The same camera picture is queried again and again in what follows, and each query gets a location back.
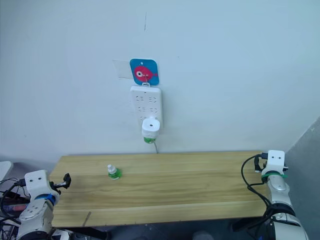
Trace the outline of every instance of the black cable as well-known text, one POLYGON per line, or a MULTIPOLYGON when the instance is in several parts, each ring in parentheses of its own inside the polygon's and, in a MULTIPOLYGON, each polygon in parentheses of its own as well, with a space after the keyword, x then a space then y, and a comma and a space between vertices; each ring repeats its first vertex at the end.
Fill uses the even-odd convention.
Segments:
POLYGON ((10 218, 9 219, 17 219, 17 218, 19 218, 18 216, 10 216, 10 218))
POLYGON ((5 218, 2 218, 0 220, 0 224, 3 223, 4 221, 7 221, 7 220, 10 220, 12 217, 5 217, 5 218))
POLYGON ((250 184, 250 186, 256 186, 256 185, 264 185, 265 183, 264 182, 258 182, 258 183, 252 183, 250 184))
POLYGON ((262 201, 264 202, 264 204, 266 205, 266 207, 268 207, 269 205, 271 205, 271 202, 269 201, 269 199, 266 198, 265 196, 263 196, 261 193, 257 192, 257 191, 252 187, 252 186, 254 186, 254 185, 260 185, 260 183, 253 183, 252 185, 250 185, 250 184, 248 183, 248 181, 246 180, 245 175, 244 175, 244 167, 245 167, 246 163, 249 162, 251 159, 254 159, 255 157, 259 157, 259 156, 260 156, 259 154, 254 155, 254 156, 251 156, 251 157, 249 157, 247 160, 245 160, 245 161, 243 162, 243 164, 242 164, 242 166, 241 166, 241 176, 242 176, 243 181, 244 181, 245 184, 246 184, 246 188, 247 188, 249 191, 253 192, 254 194, 258 195, 258 196, 262 199, 262 201))
POLYGON ((18 179, 16 177, 11 177, 11 178, 8 178, 8 179, 1 180, 0 184, 3 184, 4 182, 9 181, 9 180, 18 182, 18 179))
POLYGON ((256 221, 255 223, 253 223, 252 225, 248 226, 247 228, 248 229, 252 229, 252 228, 254 228, 256 226, 259 226, 259 225, 263 224, 265 221, 270 219, 272 217, 272 215, 274 215, 273 212, 271 212, 268 215, 262 217, 260 220, 256 221))
POLYGON ((5 238, 4 238, 4 234, 5 234, 5 235, 6 235, 6 239, 8 240, 9 237, 8 237, 7 232, 11 233, 12 229, 11 229, 11 230, 4 230, 4 226, 11 226, 11 227, 14 227, 14 228, 17 227, 17 226, 12 225, 12 224, 7 224, 7 223, 2 223, 2 224, 0 225, 1 238, 2 238, 3 240, 5 240, 5 238))
POLYGON ((17 186, 17 183, 13 184, 3 195, 2 195, 2 198, 1 198, 1 201, 0 201, 0 209, 2 211, 2 213, 4 214, 5 217, 7 218, 10 218, 10 220, 12 220, 13 222, 15 222, 16 224, 21 224, 18 220, 16 220, 13 216, 10 216, 5 208, 4 208, 4 202, 5 202, 5 198, 7 196, 7 194, 12 190, 14 189, 15 187, 17 186))
POLYGON ((25 188, 24 188, 23 186, 22 186, 21 188, 22 188, 22 190, 23 190, 23 195, 24 195, 26 198, 31 198, 30 194, 29 194, 29 196, 26 195, 25 188))

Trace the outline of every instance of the gray wall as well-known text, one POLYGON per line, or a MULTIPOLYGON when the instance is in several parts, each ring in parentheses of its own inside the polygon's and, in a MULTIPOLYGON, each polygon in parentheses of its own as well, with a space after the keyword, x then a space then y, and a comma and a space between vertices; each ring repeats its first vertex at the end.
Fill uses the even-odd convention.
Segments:
POLYGON ((287 183, 297 217, 311 240, 320 236, 320 118, 286 153, 287 183))

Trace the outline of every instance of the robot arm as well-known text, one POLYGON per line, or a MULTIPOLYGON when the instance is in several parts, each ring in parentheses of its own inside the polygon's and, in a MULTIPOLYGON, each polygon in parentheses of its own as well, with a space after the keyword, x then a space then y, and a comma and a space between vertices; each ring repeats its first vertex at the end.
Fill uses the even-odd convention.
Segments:
POLYGON ((270 150, 267 154, 267 162, 264 169, 261 169, 261 179, 267 183, 268 199, 271 208, 276 209, 276 213, 270 218, 266 227, 269 240, 309 240, 302 224, 296 218, 290 197, 290 188, 285 182, 284 171, 285 153, 283 151, 270 150))
POLYGON ((18 240, 45 240, 52 232, 53 210, 60 199, 58 188, 68 188, 71 183, 67 173, 62 183, 49 182, 45 170, 29 172, 24 176, 26 189, 31 198, 27 208, 20 214, 17 239, 18 240))

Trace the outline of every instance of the wood grain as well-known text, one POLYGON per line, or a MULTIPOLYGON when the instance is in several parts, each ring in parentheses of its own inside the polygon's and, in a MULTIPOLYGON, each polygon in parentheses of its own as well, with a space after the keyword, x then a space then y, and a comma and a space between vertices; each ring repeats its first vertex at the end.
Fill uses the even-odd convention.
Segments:
MULTIPOLYGON (((257 154, 241 152, 63 156, 50 180, 71 175, 54 207, 55 227, 82 227, 261 216, 265 205, 247 190, 240 168, 257 154), (122 170, 111 180, 107 165, 122 170)), ((244 169, 260 182, 253 163, 244 169)), ((264 186, 256 187, 266 194, 264 186)))

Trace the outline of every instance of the plastic bottle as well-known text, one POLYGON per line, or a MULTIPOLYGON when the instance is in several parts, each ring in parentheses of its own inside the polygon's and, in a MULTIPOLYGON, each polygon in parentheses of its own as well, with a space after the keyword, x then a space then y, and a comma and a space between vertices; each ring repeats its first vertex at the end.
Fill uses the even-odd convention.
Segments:
POLYGON ((108 165, 108 172, 108 175, 112 180, 117 180, 121 177, 120 169, 111 164, 108 165))

